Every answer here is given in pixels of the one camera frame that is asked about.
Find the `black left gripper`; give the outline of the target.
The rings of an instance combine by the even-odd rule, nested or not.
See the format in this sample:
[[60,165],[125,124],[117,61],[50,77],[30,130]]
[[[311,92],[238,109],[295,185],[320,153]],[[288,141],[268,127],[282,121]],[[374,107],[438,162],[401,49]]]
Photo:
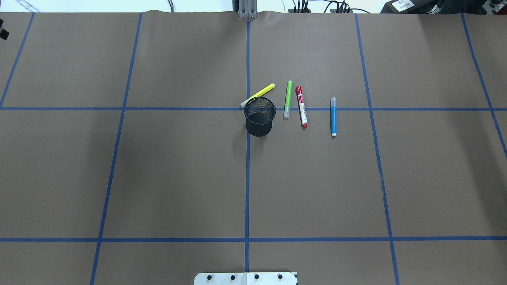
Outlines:
[[4,28],[0,29],[0,39],[7,40],[9,37],[9,31],[5,30]]

